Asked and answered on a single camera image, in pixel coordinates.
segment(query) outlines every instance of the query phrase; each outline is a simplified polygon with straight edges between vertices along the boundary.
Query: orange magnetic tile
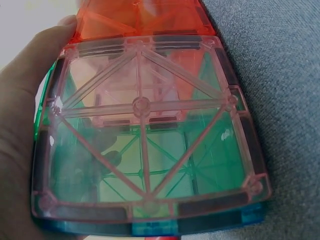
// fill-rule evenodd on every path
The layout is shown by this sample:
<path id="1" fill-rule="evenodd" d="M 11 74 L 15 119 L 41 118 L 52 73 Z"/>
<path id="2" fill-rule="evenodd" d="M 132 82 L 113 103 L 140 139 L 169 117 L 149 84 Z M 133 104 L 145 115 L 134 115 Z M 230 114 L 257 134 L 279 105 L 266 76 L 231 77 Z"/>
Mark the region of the orange magnetic tile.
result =
<path id="1" fill-rule="evenodd" d="M 71 43 L 148 35 L 215 35 L 198 0 L 86 0 Z"/>

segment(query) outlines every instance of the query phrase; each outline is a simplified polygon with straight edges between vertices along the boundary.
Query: finger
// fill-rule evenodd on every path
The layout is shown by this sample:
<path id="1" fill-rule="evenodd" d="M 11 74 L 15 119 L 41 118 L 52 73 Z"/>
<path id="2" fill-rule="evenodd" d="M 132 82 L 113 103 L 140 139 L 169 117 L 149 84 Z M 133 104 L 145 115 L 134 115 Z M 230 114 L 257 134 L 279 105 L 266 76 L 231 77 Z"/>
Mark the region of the finger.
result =
<path id="1" fill-rule="evenodd" d="M 38 33 L 3 69 L 0 80 L 36 95 L 39 84 L 74 35 L 76 27 L 77 19 L 72 15 L 62 19 L 58 26 Z"/>

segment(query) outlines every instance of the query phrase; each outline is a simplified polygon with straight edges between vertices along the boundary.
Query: gray fabric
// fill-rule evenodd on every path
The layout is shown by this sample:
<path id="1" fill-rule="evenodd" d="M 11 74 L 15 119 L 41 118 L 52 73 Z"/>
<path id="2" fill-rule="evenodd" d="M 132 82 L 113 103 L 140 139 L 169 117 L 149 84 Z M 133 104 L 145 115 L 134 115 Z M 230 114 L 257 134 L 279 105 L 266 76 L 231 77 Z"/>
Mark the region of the gray fabric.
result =
<path id="1" fill-rule="evenodd" d="M 274 192 L 264 223 L 196 239 L 320 239 L 320 1 L 204 2 L 237 69 Z"/>

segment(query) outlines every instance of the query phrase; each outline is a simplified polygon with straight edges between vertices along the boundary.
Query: translucent plastic tile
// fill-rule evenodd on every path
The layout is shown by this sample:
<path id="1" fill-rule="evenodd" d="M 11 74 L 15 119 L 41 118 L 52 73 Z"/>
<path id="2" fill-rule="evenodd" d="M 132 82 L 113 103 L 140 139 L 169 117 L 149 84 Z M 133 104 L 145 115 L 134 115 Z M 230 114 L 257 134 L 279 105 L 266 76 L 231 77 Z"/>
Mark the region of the translucent plastic tile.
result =
<path id="1" fill-rule="evenodd" d="M 72 43 L 163 34 L 215 35 L 198 0 L 87 0 Z"/>
<path id="2" fill-rule="evenodd" d="M 179 219 L 267 199 L 257 136 L 226 59 L 214 36 L 71 45 L 37 116 L 33 214 L 169 235 Z"/>

